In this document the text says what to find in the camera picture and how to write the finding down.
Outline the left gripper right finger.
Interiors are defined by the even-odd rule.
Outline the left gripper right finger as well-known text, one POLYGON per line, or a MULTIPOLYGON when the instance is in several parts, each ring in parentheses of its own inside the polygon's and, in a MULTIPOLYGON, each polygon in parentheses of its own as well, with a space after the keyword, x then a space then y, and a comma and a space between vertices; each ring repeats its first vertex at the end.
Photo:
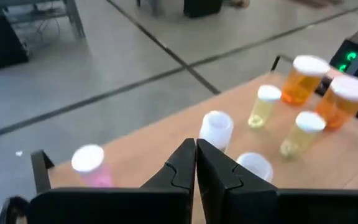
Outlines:
POLYGON ((197 139, 206 224, 358 224, 358 190, 280 189, 197 139))

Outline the clear bottle with pink capsules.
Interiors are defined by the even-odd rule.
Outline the clear bottle with pink capsules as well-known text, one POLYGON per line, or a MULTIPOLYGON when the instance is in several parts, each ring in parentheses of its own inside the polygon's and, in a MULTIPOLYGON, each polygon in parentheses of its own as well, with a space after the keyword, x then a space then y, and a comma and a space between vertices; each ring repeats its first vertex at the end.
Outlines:
POLYGON ((210 111, 202 120, 199 138, 208 141, 223 153, 229 146, 234 122, 232 118, 223 111, 210 111))

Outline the orange pill bottle white cap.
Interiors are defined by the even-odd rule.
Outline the orange pill bottle white cap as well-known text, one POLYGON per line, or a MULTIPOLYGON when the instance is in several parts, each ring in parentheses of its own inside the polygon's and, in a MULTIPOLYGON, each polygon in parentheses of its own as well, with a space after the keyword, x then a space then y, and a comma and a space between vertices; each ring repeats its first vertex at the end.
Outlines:
POLYGON ((325 120, 325 130, 336 130, 358 112, 358 77, 333 78, 326 93, 316 107, 325 120))
POLYGON ((330 69, 331 66, 321 57, 296 56, 282 88, 282 101, 290 105, 305 104, 330 69))

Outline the wooden shelf black metal frame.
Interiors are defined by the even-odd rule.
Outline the wooden shelf black metal frame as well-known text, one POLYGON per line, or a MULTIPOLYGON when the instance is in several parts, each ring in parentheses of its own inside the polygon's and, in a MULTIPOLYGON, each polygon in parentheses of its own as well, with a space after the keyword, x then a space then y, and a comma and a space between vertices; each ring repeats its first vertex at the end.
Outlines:
MULTIPOLYGON (((292 160, 285 159, 279 147, 301 108, 277 103, 263 128, 249 127, 247 120, 259 86, 281 86, 284 81, 285 76, 277 72, 259 76, 105 145, 106 165, 114 183, 112 188, 141 187, 184 140, 193 139, 196 144, 204 115, 216 110, 227 113, 234 122, 231 141, 224 154, 234 161, 247 152, 264 156, 273 167, 273 179, 269 183, 277 188, 358 190, 357 118, 337 131, 323 132, 307 151, 292 160)), ((64 187, 90 188, 69 162, 51 166, 43 161, 41 168, 45 185, 37 187, 37 195, 64 187)), ((206 223, 197 168, 191 223, 206 223)))

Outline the black device green light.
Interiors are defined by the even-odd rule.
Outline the black device green light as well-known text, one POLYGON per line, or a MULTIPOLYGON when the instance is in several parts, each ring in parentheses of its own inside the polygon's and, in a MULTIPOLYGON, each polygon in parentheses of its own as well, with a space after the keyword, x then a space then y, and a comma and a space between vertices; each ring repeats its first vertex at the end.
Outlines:
POLYGON ((337 52, 334 54, 329 64, 339 70, 347 73, 347 69, 358 56, 358 31, 344 39, 337 52))

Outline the clear pill bottle white cap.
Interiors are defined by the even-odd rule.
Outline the clear pill bottle white cap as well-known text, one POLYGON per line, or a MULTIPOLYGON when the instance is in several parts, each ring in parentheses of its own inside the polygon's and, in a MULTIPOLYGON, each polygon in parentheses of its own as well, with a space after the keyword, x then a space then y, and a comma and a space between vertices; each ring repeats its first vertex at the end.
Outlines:
POLYGON ((258 153, 243 153, 237 158, 236 162, 267 182, 271 182, 273 179, 271 163, 258 153))

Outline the grey desk frame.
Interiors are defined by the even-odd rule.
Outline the grey desk frame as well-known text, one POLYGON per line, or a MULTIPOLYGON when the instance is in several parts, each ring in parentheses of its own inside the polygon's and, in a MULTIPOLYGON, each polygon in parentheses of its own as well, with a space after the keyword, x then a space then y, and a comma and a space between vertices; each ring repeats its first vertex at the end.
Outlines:
POLYGON ((67 17, 76 36, 85 37, 75 0, 0 0, 0 8, 13 24, 67 17))

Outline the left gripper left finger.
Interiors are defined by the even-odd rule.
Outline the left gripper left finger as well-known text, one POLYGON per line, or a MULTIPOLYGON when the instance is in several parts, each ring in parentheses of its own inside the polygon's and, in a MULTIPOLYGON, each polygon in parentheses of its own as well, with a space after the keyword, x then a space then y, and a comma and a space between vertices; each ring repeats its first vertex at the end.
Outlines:
POLYGON ((28 224, 191 224, 196 144, 186 139, 139 188, 64 187, 30 201, 28 224))

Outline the pink pill bottle white cap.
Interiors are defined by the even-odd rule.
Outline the pink pill bottle white cap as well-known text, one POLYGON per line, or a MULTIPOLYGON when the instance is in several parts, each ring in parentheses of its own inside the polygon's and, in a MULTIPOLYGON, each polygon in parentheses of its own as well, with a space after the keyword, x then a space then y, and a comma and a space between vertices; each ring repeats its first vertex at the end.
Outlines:
POLYGON ((88 144, 80 147, 71 158, 71 166, 90 187, 112 187, 111 172, 105 163, 101 146, 88 144))

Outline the black box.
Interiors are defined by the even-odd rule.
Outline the black box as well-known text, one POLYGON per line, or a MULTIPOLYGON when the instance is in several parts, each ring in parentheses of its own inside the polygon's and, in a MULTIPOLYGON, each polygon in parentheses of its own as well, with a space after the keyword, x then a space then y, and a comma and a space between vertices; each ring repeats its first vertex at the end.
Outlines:
POLYGON ((217 14, 223 0, 184 0, 183 13, 186 17, 197 18, 217 14))

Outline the yellow-green pill bottle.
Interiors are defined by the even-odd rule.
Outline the yellow-green pill bottle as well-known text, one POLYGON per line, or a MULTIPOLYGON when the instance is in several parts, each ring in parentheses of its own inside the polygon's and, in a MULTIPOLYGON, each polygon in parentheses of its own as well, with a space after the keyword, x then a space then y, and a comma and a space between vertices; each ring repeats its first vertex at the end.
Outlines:
POLYGON ((251 128, 263 127, 281 95, 282 92, 278 87, 274 85, 261 85, 257 91, 257 98, 250 113, 248 125, 251 128))
POLYGON ((318 113, 302 111, 280 146, 281 155, 287 159, 297 157, 312 145, 325 127, 326 122, 318 113))

